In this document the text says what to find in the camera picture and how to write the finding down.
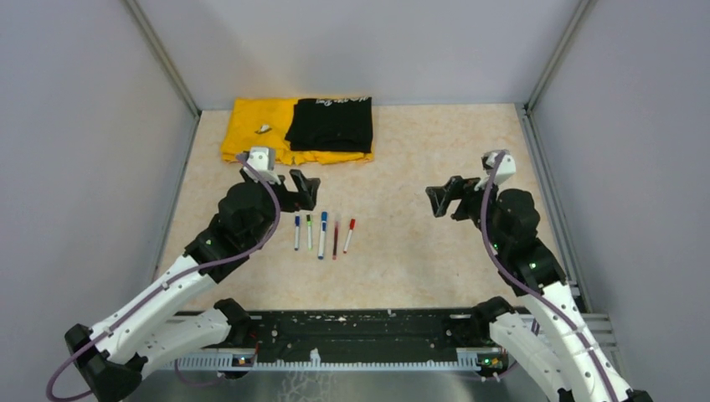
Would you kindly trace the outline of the white blue-ended marker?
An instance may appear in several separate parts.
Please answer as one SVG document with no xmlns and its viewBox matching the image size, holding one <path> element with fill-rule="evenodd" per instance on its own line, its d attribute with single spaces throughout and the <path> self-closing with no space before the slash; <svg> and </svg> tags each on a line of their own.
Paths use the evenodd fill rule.
<svg viewBox="0 0 710 402">
<path fill-rule="evenodd" d="M 295 216 L 295 232 L 294 232 L 294 250 L 298 251 L 301 246 L 301 216 Z"/>
</svg>

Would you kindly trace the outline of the white green-tipped pen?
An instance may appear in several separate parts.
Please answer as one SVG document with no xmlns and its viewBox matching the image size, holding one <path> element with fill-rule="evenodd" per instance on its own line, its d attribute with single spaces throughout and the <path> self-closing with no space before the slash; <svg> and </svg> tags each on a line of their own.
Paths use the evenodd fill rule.
<svg viewBox="0 0 710 402">
<path fill-rule="evenodd" d="M 311 214 L 306 215 L 306 244 L 308 250 L 313 248 L 313 220 Z"/>
</svg>

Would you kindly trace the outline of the large white blue marker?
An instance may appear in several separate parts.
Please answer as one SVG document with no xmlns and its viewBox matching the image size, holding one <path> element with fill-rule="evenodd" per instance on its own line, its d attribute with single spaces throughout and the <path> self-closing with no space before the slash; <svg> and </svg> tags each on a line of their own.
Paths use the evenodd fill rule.
<svg viewBox="0 0 710 402">
<path fill-rule="evenodd" d="M 323 211 L 321 213 L 321 223 L 320 223 L 320 234 L 317 247 L 317 259 L 323 260 L 325 258 L 326 243 L 327 243 L 327 223 L 328 223 L 328 212 Z"/>
</svg>

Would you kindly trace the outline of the red gel pen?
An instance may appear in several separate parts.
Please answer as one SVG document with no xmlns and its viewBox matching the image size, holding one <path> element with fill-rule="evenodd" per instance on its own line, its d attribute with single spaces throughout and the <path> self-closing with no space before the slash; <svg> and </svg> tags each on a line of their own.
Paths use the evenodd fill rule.
<svg viewBox="0 0 710 402">
<path fill-rule="evenodd" d="M 334 223 L 333 238 L 332 238 L 332 240 L 333 240 L 333 242 L 332 242 L 332 260 L 337 259 L 339 231 L 340 231 L 340 222 L 339 222 L 339 220 L 336 220 Z"/>
</svg>

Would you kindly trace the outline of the white red-tipped pen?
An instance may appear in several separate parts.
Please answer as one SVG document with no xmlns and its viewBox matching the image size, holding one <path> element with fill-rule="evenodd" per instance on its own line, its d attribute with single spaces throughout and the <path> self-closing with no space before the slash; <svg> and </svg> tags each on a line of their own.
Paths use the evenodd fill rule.
<svg viewBox="0 0 710 402">
<path fill-rule="evenodd" d="M 348 248 L 349 248 L 350 243 L 352 241 L 353 231 L 354 230 L 353 230 L 352 226 L 348 228 L 347 237 L 346 237 L 343 249 L 342 249 L 343 254 L 346 254 L 348 252 Z"/>
</svg>

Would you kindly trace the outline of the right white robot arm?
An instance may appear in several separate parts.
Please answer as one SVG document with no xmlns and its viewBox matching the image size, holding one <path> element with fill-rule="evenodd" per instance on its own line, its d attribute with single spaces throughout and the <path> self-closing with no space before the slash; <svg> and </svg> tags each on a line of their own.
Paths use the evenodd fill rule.
<svg viewBox="0 0 710 402">
<path fill-rule="evenodd" d="M 471 333 L 482 345 L 506 349 L 550 401 L 649 401 L 607 358 L 584 320 L 567 276 L 538 238 L 540 214 L 531 193 L 487 189 L 479 178 L 454 176 L 425 190 L 435 217 L 470 220 L 499 276 L 532 315 L 543 335 L 524 328 L 522 316 L 496 296 L 473 308 Z"/>
</svg>

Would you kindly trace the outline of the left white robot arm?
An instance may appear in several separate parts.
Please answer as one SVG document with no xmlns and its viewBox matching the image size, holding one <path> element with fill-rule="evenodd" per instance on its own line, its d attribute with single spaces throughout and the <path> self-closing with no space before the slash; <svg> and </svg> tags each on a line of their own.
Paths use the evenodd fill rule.
<svg viewBox="0 0 710 402">
<path fill-rule="evenodd" d="M 283 213 L 312 211 L 321 181 L 292 169 L 296 190 L 290 191 L 282 175 L 251 167 L 240 174 L 243 182 L 219 200 L 208 227 L 158 279 L 108 318 L 92 326 L 76 324 L 65 333 L 70 362 L 97 400 L 122 401 L 150 374 L 187 353 L 251 341 L 250 315 L 232 298 L 182 322 L 172 318 L 261 249 Z"/>
</svg>

